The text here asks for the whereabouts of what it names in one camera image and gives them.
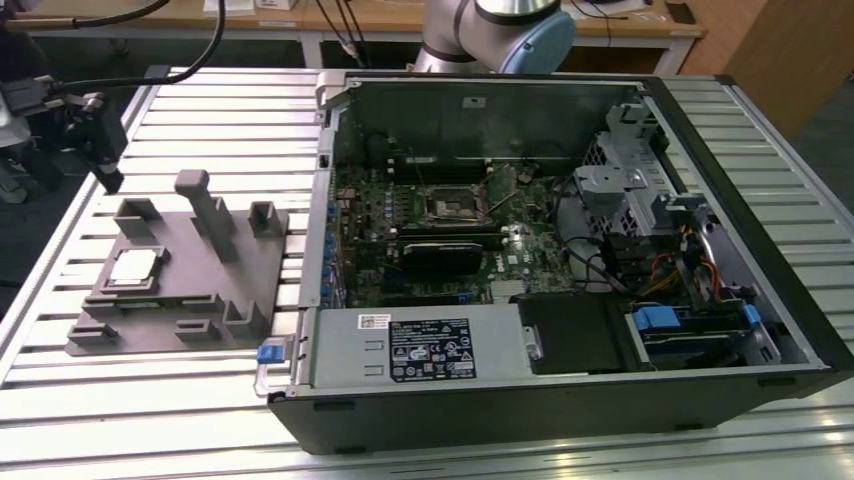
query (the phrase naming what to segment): wooden cabinet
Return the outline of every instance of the wooden cabinet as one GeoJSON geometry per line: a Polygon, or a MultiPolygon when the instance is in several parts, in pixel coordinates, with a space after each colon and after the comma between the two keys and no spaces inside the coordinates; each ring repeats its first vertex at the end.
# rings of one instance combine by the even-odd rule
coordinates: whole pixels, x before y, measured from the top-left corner
{"type": "Polygon", "coordinates": [[[683,74],[732,76],[792,138],[854,68],[854,0],[685,0],[705,27],[683,74]]]}

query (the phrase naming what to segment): table leg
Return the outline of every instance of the table leg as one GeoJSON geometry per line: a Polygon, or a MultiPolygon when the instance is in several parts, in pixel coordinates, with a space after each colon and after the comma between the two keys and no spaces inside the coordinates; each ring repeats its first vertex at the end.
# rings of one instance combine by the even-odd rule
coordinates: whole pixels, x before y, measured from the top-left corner
{"type": "Polygon", "coordinates": [[[655,65],[655,75],[677,75],[681,69],[684,59],[688,57],[691,46],[693,45],[693,37],[673,38],[669,48],[661,54],[661,58],[655,65]]]}
{"type": "Polygon", "coordinates": [[[320,51],[322,33],[316,31],[300,32],[298,42],[302,45],[305,68],[322,68],[322,52],[320,51]]]}

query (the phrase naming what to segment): motherboard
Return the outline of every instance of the motherboard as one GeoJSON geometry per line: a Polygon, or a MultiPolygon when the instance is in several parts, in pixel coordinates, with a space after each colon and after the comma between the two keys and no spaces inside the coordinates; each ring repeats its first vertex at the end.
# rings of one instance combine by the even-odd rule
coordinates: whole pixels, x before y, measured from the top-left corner
{"type": "Polygon", "coordinates": [[[525,160],[338,168],[345,307],[507,303],[571,289],[551,220],[563,181],[525,160]]]}

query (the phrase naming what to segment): blue latch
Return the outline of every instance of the blue latch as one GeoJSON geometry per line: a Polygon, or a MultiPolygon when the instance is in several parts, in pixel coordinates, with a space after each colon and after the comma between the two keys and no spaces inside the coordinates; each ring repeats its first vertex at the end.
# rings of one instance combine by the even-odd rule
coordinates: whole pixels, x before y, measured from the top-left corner
{"type": "Polygon", "coordinates": [[[284,345],[261,345],[257,347],[257,364],[284,363],[284,345]]]}
{"type": "Polygon", "coordinates": [[[681,326],[672,307],[643,307],[631,316],[640,331],[649,328],[679,328],[681,326]]]}
{"type": "Polygon", "coordinates": [[[747,321],[749,322],[749,326],[755,327],[761,323],[761,315],[759,315],[759,310],[752,305],[744,305],[741,308],[741,312],[744,312],[744,317],[747,317],[747,321]]]}

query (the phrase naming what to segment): barcode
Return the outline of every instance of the barcode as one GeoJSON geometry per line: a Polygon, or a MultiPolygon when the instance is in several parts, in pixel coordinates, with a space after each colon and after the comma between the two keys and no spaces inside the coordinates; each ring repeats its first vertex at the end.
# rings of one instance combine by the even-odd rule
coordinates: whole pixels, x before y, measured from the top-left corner
{"type": "Polygon", "coordinates": [[[358,329],[386,329],[390,315],[358,315],[358,329]]]}

